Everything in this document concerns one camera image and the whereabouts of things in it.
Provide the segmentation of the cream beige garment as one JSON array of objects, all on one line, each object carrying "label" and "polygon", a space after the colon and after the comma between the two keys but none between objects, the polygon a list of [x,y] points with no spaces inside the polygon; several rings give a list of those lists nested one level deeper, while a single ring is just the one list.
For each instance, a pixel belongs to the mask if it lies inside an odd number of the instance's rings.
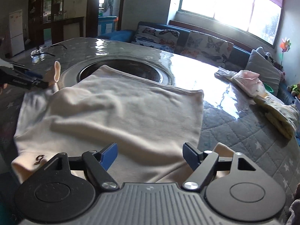
[{"label": "cream beige garment", "polygon": [[185,142],[198,144],[202,90],[161,85],[102,66],[72,87],[24,95],[11,166],[20,182],[57,153],[80,156],[115,142],[118,182],[177,182],[191,174]]}]

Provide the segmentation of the eyeglasses on table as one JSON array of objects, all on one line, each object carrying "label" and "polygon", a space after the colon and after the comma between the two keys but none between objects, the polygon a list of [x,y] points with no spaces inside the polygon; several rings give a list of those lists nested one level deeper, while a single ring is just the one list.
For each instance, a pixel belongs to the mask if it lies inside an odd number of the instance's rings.
[{"label": "eyeglasses on table", "polygon": [[42,45],[40,46],[38,49],[36,50],[33,50],[30,54],[31,58],[34,58],[34,57],[38,57],[38,56],[42,56],[42,55],[50,55],[50,56],[53,56],[55,57],[54,54],[52,53],[49,53],[49,49],[50,48],[64,48],[64,50],[67,50],[68,48],[63,45],[63,44],[53,44],[53,45],[50,45],[50,46],[45,46],[45,45]]}]

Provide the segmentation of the white refrigerator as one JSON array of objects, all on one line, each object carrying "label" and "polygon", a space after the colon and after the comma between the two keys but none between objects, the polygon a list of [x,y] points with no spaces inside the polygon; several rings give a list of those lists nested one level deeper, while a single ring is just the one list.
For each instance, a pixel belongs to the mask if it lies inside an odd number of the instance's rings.
[{"label": "white refrigerator", "polygon": [[24,50],[22,10],[9,14],[9,29],[11,41],[11,55],[15,56]]}]

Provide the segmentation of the dark wooden cabinet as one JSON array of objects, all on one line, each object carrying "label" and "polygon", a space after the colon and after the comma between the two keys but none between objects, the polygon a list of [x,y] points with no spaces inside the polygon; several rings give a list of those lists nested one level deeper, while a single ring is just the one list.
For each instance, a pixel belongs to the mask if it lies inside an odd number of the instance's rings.
[{"label": "dark wooden cabinet", "polygon": [[66,0],[28,0],[28,39],[36,47],[84,35],[84,17],[65,9]]}]

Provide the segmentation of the grey quilted star table cover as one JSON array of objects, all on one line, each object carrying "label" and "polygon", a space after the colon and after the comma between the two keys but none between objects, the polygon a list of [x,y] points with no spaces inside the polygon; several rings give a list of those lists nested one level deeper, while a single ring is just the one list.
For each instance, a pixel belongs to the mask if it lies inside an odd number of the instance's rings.
[{"label": "grey quilted star table cover", "polygon": [[[49,57],[34,65],[30,57],[23,63],[44,73],[55,59],[63,67],[60,87],[75,84],[87,66],[109,59],[128,59],[153,65],[168,75],[168,83],[184,89],[204,91],[204,117],[199,149],[222,142],[241,151],[284,189],[284,209],[272,224],[284,224],[299,183],[299,146],[287,140],[237,86],[214,76],[216,67],[177,54],[119,41],[75,38],[51,47]],[[79,224],[229,224],[211,208],[194,209],[195,195],[181,195],[164,185],[163,191],[139,191],[128,185],[113,196],[105,208],[99,205],[78,220]]]}]

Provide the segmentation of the yellow floral folded cloth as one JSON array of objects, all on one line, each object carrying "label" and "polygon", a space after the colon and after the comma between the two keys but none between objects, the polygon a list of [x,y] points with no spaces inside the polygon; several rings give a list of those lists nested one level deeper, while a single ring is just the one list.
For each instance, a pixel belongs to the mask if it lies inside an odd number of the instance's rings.
[{"label": "yellow floral folded cloth", "polygon": [[254,102],[264,110],[264,115],[278,131],[288,140],[291,140],[299,126],[299,111],[295,104],[285,105],[273,100],[269,96],[259,95],[253,98]]}]

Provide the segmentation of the blue white cabinet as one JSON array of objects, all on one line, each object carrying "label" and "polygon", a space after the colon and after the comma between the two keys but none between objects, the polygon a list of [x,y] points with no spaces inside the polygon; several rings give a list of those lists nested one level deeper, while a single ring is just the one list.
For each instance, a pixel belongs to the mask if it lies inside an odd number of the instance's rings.
[{"label": "blue white cabinet", "polygon": [[98,17],[98,36],[115,31],[117,16]]}]

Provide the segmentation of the green bowl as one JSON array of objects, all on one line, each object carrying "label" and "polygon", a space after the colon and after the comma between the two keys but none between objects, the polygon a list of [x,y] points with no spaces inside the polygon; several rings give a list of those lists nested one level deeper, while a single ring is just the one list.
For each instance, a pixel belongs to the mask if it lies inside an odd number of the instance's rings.
[{"label": "green bowl", "polygon": [[273,90],[273,88],[271,87],[271,86],[269,86],[268,84],[266,84],[266,83],[263,83],[263,85],[264,85],[264,88],[265,88],[265,90],[267,91],[267,92],[269,92],[269,93],[274,93],[274,90]]}]

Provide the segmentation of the pink clothing in plastic bag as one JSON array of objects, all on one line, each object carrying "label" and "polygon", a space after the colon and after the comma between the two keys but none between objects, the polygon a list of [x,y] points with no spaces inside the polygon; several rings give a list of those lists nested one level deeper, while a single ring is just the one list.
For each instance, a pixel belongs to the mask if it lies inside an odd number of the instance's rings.
[{"label": "pink clothing in plastic bag", "polygon": [[240,70],[239,72],[229,71],[219,67],[218,71],[214,74],[215,77],[221,77],[236,84],[248,97],[254,98],[259,95],[266,97],[267,92],[264,84],[259,79],[259,74],[248,71]]}]

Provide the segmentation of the round black induction cooktop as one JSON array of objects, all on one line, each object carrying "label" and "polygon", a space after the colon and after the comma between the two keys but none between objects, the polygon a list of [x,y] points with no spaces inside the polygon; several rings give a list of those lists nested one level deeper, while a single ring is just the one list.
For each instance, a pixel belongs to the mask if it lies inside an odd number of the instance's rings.
[{"label": "round black induction cooktop", "polygon": [[102,66],[108,66],[123,73],[151,80],[156,83],[163,82],[163,75],[155,67],[128,59],[109,59],[90,64],[79,72],[77,81],[82,81]]}]

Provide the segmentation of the plush toy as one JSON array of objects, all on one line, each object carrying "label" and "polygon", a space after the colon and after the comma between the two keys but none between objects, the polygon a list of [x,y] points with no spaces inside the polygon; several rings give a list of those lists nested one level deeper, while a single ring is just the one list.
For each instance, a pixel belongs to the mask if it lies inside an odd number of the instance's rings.
[{"label": "plush toy", "polygon": [[287,86],[287,91],[294,97],[298,98],[300,94],[300,83]]}]

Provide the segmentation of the grey pillow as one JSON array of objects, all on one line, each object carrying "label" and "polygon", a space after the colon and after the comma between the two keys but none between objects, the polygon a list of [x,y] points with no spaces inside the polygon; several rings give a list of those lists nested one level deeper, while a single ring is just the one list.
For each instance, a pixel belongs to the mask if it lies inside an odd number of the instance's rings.
[{"label": "grey pillow", "polygon": [[269,85],[274,91],[273,95],[277,96],[281,81],[281,72],[255,49],[251,51],[246,70],[259,74],[259,79]]}]

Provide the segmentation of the blue sofa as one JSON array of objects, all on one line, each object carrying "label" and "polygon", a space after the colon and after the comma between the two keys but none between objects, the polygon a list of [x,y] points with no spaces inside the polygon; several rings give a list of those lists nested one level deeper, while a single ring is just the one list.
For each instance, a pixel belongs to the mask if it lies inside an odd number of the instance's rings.
[{"label": "blue sofa", "polygon": [[[151,27],[153,29],[160,29],[160,30],[174,30],[178,32],[179,36],[177,40],[176,50],[174,51],[175,54],[180,54],[181,50],[183,49],[183,46],[186,43],[191,43],[191,40],[188,39],[188,35],[191,32],[190,29],[168,25],[168,24],[158,24],[158,23],[151,23],[151,22],[144,22],[144,21],[138,23],[138,27],[141,26]],[[136,33],[137,31],[125,29],[121,31],[104,33],[97,36],[97,38],[131,43],[134,41],[134,37]],[[227,60],[227,62],[225,62],[224,67],[225,69],[232,70],[232,71],[242,70],[246,67],[246,62],[248,61],[249,57],[250,57],[250,50],[247,49],[245,46],[241,45],[239,42],[234,42],[232,53],[229,55],[229,59]],[[291,93],[289,93],[286,90],[285,83],[279,84],[277,98],[287,105],[296,102],[296,99],[291,95]]]}]

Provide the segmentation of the right butterfly cushion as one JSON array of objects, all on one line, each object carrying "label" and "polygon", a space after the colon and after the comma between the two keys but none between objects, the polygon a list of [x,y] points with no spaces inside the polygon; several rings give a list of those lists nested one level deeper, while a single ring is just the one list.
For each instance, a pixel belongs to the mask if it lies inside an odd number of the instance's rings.
[{"label": "right butterfly cushion", "polygon": [[186,56],[215,67],[225,67],[234,44],[209,34],[191,31],[186,41],[182,56]]}]

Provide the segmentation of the butterfly cushion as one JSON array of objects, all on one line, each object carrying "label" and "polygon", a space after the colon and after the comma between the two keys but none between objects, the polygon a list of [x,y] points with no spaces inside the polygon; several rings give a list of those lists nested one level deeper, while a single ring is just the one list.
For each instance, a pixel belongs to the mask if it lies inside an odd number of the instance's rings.
[{"label": "butterfly cushion", "polygon": [[172,29],[139,25],[131,43],[174,53],[179,35],[180,32]]},{"label": "butterfly cushion", "polygon": [[225,67],[234,44],[209,34],[191,31],[186,41],[182,56],[186,56],[215,67]]}]

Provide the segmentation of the left butterfly cushion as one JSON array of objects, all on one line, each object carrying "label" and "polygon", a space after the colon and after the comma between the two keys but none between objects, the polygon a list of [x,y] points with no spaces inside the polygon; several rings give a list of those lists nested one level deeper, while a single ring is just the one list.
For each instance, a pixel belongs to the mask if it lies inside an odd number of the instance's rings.
[{"label": "left butterfly cushion", "polygon": [[172,29],[139,25],[131,43],[174,53],[179,35],[180,32]]}]

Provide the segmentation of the colourful pinwheel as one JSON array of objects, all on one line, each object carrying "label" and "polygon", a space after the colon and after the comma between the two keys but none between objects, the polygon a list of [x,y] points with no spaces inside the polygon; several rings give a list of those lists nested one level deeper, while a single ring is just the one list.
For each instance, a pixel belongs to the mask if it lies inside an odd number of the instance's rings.
[{"label": "colourful pinwheel", "polygon": [[283,38],[281,43],[280,43],[280,48],[282,50],[282,53],[281,53],[281,66],[283,64],[284,53],[288,52],[290,50],[290,47],[291,47],[290,38]]}]

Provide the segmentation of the window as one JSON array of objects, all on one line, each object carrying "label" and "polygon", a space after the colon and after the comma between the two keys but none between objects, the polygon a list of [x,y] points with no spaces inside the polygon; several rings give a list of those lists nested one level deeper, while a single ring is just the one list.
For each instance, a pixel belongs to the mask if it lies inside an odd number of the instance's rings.
[{"label": "window", "polygon": [[274,45],[283,7],[270,0],[180,0],[179,9],[250,33]]}]

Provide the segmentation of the dark wooden door frame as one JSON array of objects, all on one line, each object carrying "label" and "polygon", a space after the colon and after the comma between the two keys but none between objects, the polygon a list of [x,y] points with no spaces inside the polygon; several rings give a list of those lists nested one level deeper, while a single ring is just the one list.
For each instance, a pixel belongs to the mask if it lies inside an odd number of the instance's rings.
[{"label": "dark wooden door frame", "polygon": [[[121,30],[123,17],[124,0],[120,1],[119,14],[117,22],[117,30]],[[87,0],[86,19],[85,19],[85,35],[94,38],[98,35],[98,12],[99,0]]]}]

